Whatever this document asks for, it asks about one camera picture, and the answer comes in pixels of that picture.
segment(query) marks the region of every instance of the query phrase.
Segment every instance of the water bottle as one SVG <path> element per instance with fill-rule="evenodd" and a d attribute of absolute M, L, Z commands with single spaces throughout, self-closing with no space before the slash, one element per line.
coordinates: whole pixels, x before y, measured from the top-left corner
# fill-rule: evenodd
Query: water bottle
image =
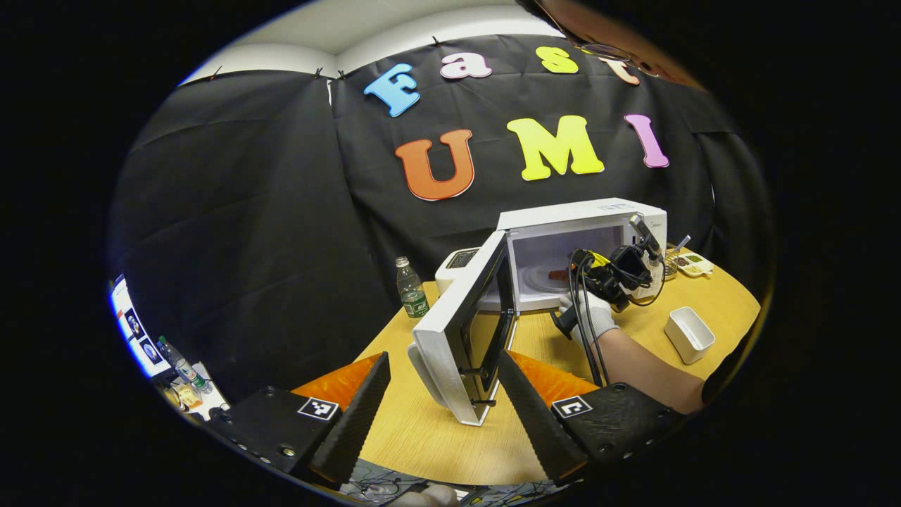
<path fill-rule="evenodd" d="M 180 376 L 185 383 L 193 384 L 194 387 L 203 394 L 213 392 L 213 385 L 204 380 L 204 377 L 197 373 L 194 367 L 191 366 L 191 363 L 189 363 L 174 346 L 166 341 L 165 336 L 159 337 L 157 346 L 159 347 L 159 352 L 163 355 L 163 358 L 166 359 L 169 364 L 172 364 L 172 367 L 178 372 L 178 376 Z"/>
<path fill-rule="evenodd" d="M 419 318 L 429 311 L 429 301 L 425 300 L 423 281 L 410 267 L 406 257 L 397 257 L 397 292 L 409 318 Z"/>

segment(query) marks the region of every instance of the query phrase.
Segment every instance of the hand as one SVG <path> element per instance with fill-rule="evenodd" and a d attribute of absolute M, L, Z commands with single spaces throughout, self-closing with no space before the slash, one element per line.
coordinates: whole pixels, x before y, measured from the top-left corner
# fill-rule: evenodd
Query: hand
<path fill-rule="evenodd" d="M 390 503 L 391 507 L 460 507 L 457 493 L 443 484 L 433 484 L 422 493 L 408 492 Z"/>
<path fill-rule="evenodd" d="M 563 313 L 571 306 L 572 301 L 565 296 L 561 296 L 560 307 L 557 308 L 557 310 L 559 310 L 560 313 Z M 578 290 L 578 308 L 579 313 L 582 314 L 582 324 L 585 328 L 585 332 L 591 333 L 592 327 L 595 330 L 594 337 L 588 341 L 589 344 L 593 343 L 598 336 L 603 335 L 610 329 L 620 328 L 614 323 L 613 310 L 610 308 L 610 303 L 598 298 L 591 292 L 588 293 L 588 303 L 586 304 L 585 292 Z M 588 324 L 588 315 L 591 316 L 591 325 Z M 572 339 L 578 343 L 578 346 L 585 350 L 585 345 L 582 343 L 582 333 L 579 331 L 578 326 L 572 328 Z"/>

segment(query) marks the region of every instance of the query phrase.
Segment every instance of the white box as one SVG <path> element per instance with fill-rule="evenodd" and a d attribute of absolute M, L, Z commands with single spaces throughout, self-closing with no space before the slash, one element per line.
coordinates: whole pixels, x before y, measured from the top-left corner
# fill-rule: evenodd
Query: white box
<path fill-rule="evenodd" d="M 704 357 L 716 341 L 707 324 L 690 307 L 672 310 L 663 331 L 685 364 L 692 364 Z"/>

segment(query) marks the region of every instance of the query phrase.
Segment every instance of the forearm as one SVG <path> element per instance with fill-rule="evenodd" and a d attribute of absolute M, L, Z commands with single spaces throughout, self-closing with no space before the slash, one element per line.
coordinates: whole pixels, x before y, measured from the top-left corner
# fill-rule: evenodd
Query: forearm
<path fill-rule="evenodd" d="M 610 383 L 627 383 L 681 413 L 704 407 L 704 381 L 654 355 L 620 329 L 598 337 Z"/>

